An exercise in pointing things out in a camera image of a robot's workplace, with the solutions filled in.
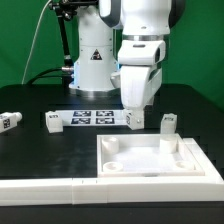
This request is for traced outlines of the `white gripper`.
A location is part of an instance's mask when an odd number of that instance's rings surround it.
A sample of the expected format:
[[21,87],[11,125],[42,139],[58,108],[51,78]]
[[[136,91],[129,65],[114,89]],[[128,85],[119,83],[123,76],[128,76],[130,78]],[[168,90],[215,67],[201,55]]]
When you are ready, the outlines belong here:
[[133,111],[133,126],[144,128],[144,107],[162,83],[162,70],[155,66],[122,66],[120,70],[121,101],[125,109]]

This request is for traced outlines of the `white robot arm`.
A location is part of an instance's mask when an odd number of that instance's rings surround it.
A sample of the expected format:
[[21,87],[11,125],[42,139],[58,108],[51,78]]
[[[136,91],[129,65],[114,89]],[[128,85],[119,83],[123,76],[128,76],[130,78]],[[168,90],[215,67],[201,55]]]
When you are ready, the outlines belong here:
[[69,88],[85,97],[121,94],[123,118],[144,127],[144,109],[162,83],[165,38],[186,0],[98,0],[78,10],[79,58]]

